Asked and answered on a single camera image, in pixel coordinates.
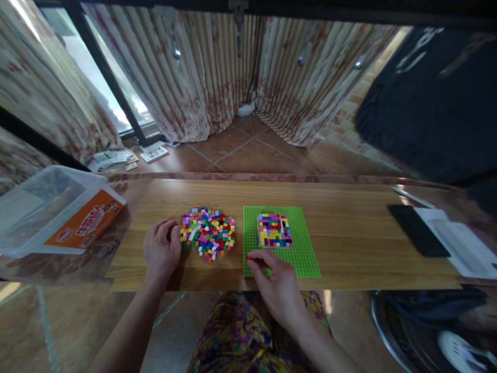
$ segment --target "floral pants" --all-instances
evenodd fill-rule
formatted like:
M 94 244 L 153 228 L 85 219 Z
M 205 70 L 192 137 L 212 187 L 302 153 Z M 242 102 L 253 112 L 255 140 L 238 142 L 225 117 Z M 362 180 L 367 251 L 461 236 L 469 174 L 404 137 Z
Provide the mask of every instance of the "floral pants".
M 308 312 L 330 334 L 319 295 L 302 292 Z M 188 372 L 315 371 L 259 292 L 227 292 L 207 320 Z

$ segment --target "brick wall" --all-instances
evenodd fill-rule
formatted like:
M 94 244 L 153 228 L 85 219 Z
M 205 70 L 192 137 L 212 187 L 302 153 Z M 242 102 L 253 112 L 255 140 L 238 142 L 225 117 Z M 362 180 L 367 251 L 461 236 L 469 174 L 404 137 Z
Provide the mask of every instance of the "brick wall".
M 350 151 L 360 153 L 365 157 L 376 162 L 382 163 L 384 166 L 402 171 L 411 177 L 422 178 L 422 174 L 406 166 L 399 160 L 387 155 L 386 153 L 376 149 L 375 147 L 365 143 L 356 131 L 355 117 L 360 104 L 368 93 L 369 87 L 380 71 L 385 67 L 388 60 L 400 45 L 404 37 L 411 30 L 410 26 L 402 27 L 397 35 L 393 38 L 382 55 L 373 64 L 363 80 L 357 84 L 348 99 L 343 103 L 342 107 L 337 111 L 331 119 L 330 124 L 322 133 L 321 137 L 333 144 L 346 148 Z

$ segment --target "green baseplate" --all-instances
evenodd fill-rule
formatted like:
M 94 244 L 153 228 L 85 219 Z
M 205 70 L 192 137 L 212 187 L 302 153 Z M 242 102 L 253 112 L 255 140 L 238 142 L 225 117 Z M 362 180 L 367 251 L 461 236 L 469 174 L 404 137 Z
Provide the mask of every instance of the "green baseplate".
M 257 218 L 260 213 L 277 213 L 288 216 L 288 225 L 294 246 L 268 250 L 272 250 L 281 259 L 291 263 L 295 267 L 297 277 L 321 277 L 302 208 L 282 206 L 243 206 L 243 276 L 252 277 L 246 257 L 249 252 L 259 248 Z M 265 272 L 266 275 L 271 275 L 270 270 Z

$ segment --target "lego mosaic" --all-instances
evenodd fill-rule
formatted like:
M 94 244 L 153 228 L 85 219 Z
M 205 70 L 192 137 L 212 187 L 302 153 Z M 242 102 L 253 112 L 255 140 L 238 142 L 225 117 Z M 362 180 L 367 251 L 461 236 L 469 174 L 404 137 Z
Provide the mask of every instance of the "lego mosaic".
M 286 215 L 260 213 L 257 222 L 261 249 L 293 247 Z

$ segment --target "black cloth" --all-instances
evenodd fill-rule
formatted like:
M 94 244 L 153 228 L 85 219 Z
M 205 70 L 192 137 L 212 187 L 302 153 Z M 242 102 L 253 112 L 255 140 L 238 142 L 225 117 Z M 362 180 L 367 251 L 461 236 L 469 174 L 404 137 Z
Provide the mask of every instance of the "black cloth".
M 359 108 L 360 136 L 441 183 L 495 167 L 496 62 L 496 35 L 414 28 Z M 468 188 L 497 215 L 496 191 L 497 177 Z

